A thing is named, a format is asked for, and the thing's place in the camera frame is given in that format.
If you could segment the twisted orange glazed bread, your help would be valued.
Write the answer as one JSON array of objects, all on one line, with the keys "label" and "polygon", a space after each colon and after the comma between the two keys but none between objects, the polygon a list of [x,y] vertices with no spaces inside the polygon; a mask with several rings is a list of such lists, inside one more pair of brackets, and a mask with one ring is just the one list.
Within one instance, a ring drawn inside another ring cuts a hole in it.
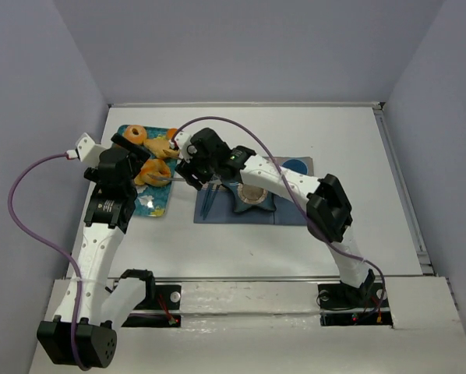
[{"label": "twisted orange glazed bread", "polygon": [[[143,178],[146,175],[160,175],[164,177],[171,177],[171,169],[167,166],[167,164],[161,159],[149,159],[143,165],[140,173],[134,178],[134,182],[136,185],[149,185],[145,183]],[[165,185],[151,185],[154,187],[164,187]]]}]

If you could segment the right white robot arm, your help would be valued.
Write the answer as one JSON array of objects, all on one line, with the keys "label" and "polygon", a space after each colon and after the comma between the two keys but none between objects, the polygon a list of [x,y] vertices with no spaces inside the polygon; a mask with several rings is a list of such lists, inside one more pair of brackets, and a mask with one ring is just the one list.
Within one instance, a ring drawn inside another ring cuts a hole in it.
[{"label": "right white robot arm", "polygon": [[330,250],[343,285],[343,298],[359,303],[369,297],[375,274],[356,244],[351,204],[337,177],[304,175],[244,146],[230,148],[209,128],[193,136],[178,131],[170,144],[182,156],[176,171],[195,189],[210,182],[235,183],[292,201],[301,210],[310,234]]}]

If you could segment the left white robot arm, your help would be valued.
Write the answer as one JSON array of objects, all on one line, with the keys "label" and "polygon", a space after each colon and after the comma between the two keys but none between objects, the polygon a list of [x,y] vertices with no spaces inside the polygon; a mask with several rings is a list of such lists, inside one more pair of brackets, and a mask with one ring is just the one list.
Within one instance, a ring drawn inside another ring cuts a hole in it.
[{"label": "left white robot arm", "polygon": [[127,270],[114,290],[107,286],[113,259],[136,208],[134,179],[150,152],[119,134],[104,148],[88,135],[76,144],[94,184],[84,216],[81,246],[69,285],[50,320],[42,321],[37,339],[56,365],[82,370],[106,368],[117,347],[117,332],[133,309],[155,295],[149,270]]}]

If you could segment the metal tongs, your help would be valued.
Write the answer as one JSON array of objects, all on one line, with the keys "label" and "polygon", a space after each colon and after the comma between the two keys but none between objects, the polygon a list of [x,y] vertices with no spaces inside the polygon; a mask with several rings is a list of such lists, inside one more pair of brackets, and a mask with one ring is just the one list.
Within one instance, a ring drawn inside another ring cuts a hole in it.
[{"label": "metal tongs", "polygon": [[149,185],[167,185],[170,182],[183,182],[184,178],[164,177],[160,175],[146,175],[143,180]]}]

